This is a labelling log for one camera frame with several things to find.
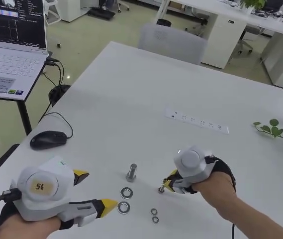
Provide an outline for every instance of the black glove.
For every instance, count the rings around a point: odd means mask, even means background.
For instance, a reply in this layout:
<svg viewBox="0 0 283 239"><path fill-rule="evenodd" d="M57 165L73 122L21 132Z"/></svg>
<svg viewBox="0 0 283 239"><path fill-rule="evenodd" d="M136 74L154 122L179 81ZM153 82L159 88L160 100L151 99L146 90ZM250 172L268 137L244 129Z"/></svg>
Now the black glove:
<svg viewBox="0 0 283 239"><path fill-rule="evenodd" d="M0 227L1 225L11 216L19 214L16 206L13 202L6 203L4 207L2 208L1 215L0 215ZM61 226L59 230L69 229L74 225L74 219L71 219L67 222L61 221Z"/></svg>
<svg viewBox="0 0 283 239"><path fill-rule="evenodd" d="M222 159L219 159L215 156L206 156L205 162L206 162L206 164L216 162L211 173L213 173L213 172L223 172L223 173L226 173L227 175L229 175L231 177L234 190L236 192L236 182L235 182L234 175L233 175L230 167ZM185 190L188 193L191 193L191 194L197 193L197 191L193 190L191 186L188 187L188 188L185 188Z"/></svg>

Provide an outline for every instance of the bolt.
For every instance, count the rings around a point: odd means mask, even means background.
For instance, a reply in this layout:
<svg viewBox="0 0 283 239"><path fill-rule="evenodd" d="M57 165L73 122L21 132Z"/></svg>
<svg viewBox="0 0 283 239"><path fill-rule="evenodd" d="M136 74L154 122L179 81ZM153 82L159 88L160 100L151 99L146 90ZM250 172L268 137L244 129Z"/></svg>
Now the bolt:
<svg viewBox="0 0 283 239"><path fill-rule="evenodd" d="M166 180L163 180L161 187L158 188L159 193L163 193L165 191L165 182L166 182Z"/></svg>
<svg viewBox="0 0 283 239"><path fill-rule="evenodd" d="M136 170L137 170L137 164L133 163L130 166L129 172L126 174L126 179L127 179L128 182L132 183L133 181L135 181Z"/></svg>

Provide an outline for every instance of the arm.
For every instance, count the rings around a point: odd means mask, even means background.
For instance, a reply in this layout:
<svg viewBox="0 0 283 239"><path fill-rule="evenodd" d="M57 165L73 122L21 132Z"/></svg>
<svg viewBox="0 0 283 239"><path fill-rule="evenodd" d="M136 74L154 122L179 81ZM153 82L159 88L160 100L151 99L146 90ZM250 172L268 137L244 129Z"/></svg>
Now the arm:
<svg viewBox="0 0 283 239"><path fill-rule="evenodd" d="M0 239L46 239L60 228L61 221L50 218L38 222L26 222L18 214L9 217L0 227Z"/></svg>
<svg viewBox="0 0 283 239"><path fill-rule="evenodd" d="M249 239L283 238L283 227L236 197L227 174L212 173L207 180L193 184L192 188L199 191L221 217L235 224Z"/></svg>

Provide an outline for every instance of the laptop keyboard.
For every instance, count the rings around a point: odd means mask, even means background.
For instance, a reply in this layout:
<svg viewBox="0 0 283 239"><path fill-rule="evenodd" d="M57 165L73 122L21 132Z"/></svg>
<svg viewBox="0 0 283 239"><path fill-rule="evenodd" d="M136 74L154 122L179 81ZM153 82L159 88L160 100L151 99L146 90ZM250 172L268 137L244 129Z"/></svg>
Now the laptop keyboard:
<svg viewBox="0 0 283 239"><path fill-rule="evenodd" d="M38 74L39 60L0 55L0 73L33 77Z"/></svg>

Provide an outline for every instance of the power strip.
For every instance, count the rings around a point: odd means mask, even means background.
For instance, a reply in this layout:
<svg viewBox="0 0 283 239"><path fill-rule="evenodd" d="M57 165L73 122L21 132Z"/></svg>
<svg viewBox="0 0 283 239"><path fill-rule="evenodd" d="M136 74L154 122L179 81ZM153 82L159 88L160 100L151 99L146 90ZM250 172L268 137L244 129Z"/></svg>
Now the power strip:
<svg viewBox="0 0 283 239"><path fill-rule="evenodd" d="M210 121L199 119L197 117L187 116L179 111L173 111L170 108L166 108L165 116L174 120L179 120L184 123L190 123L201 128L209 128L224 134L229 134L228 126L222 126L217 123L212 123Z"/></svg>

